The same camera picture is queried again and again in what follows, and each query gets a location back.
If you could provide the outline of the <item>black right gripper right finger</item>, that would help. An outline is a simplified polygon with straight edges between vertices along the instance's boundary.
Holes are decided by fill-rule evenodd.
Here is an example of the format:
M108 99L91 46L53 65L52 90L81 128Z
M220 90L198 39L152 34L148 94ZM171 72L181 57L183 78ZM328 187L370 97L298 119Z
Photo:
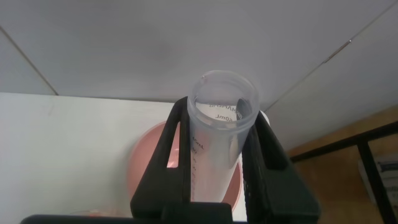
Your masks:
M242 151L248 223L317 223L320 206L262 113Z

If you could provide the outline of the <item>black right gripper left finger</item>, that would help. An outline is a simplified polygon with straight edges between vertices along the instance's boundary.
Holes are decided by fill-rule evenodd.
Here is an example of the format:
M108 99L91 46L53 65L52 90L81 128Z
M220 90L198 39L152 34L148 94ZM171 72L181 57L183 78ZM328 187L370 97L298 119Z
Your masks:
M130 201L134 218L159 218L165 206L190 202L190 119L187 103L187 97L179 99L166 120L154 153ZM168 168L177 128L180 128L178 166Z

